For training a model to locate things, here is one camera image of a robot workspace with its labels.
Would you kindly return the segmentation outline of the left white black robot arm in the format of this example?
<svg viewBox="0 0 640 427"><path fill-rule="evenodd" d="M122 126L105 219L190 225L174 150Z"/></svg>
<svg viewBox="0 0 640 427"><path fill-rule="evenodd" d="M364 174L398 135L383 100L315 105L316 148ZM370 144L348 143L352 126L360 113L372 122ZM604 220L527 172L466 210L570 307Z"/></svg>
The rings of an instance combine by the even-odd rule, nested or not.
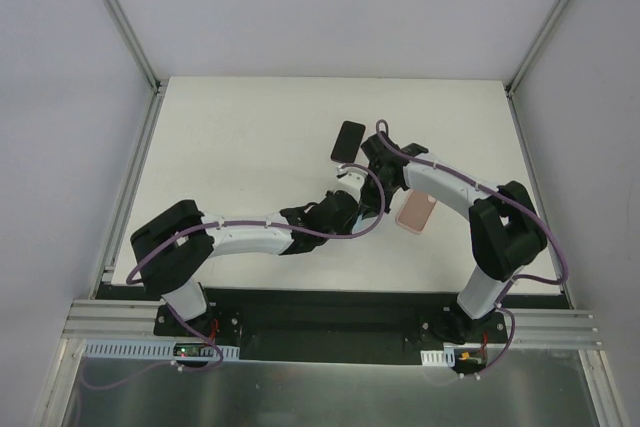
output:
<svg viewBox="0 0 640 427"><path fill-rule="evenodd" d="M169 305L174 334L214 338L216 320L204 288L194 278L205 261L226 255L306 254L335 235L352 233L358 202L349 193L326 193L320 202L247 220L205 218L193 200L182 200L130 237L134 274L150 296Z"/></svg>

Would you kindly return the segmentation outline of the pink phone case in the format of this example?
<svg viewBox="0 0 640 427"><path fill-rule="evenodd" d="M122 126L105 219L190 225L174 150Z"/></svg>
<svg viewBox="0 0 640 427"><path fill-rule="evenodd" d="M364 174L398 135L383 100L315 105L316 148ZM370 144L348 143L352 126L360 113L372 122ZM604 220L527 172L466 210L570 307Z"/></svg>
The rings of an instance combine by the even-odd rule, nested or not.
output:
<svg viewBox="0 0 640 427"><path fill-rule="evenodd" d="M420 235L431 216L437 200L427 193L411 190L396 214L395 222L415 235Z"/></svg>

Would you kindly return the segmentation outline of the black smartphone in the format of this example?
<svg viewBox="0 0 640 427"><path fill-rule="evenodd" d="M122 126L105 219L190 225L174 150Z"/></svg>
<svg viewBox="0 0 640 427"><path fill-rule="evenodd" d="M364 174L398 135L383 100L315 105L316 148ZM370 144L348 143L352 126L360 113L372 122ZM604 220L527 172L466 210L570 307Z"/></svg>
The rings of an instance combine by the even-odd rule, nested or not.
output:
<svg viewBox="0 0 640 427"><path fill-rule="evenodd" d="M366 126L353 121L344 121L332 148L330 159L339 163L352 163L366 132Z"/></svg>

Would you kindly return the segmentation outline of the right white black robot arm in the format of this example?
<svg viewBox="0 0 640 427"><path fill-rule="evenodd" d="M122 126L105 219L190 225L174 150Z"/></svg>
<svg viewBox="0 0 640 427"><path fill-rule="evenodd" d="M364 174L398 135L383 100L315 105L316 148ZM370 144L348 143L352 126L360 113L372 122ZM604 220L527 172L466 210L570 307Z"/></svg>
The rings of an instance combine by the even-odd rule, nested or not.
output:
<svg viewBox="0 0 640 427"><path fill-rule="evenodd" d="M371 171L360 191L360 215L389 212L400 189L422 192L469 222L475 267L447 311L429 322L434 337L454 344L481 335L513 276L547 247L527 189L516 181L487 187L412 143L398 149L384 133L361 144Z"/></svg>

